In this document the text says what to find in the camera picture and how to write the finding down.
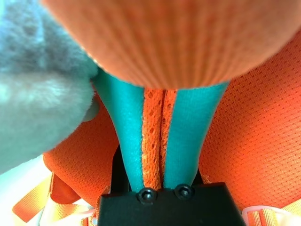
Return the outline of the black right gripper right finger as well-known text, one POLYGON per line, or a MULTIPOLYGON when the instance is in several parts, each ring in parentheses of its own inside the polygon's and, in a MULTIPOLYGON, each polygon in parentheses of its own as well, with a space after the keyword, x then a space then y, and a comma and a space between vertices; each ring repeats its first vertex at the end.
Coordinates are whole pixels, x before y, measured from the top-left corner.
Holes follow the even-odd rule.
POLYGON ((201 173, 200 173, 200 170, 198 169, 197 170, 197 173, 196 173, 196 176, 193 180, 193 184, 203 184, 203 179, 202 179, 202 176, 201 176, 201 173))

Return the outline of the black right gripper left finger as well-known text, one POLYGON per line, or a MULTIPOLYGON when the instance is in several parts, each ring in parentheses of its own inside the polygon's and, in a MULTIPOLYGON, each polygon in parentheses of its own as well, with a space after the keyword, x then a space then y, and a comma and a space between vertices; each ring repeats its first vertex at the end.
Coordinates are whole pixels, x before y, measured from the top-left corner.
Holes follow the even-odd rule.
POLYGON ((125 170, 121 148, 117 147, 112 160, 111 193, 123 194, 131 192, 131 186, 125 170))

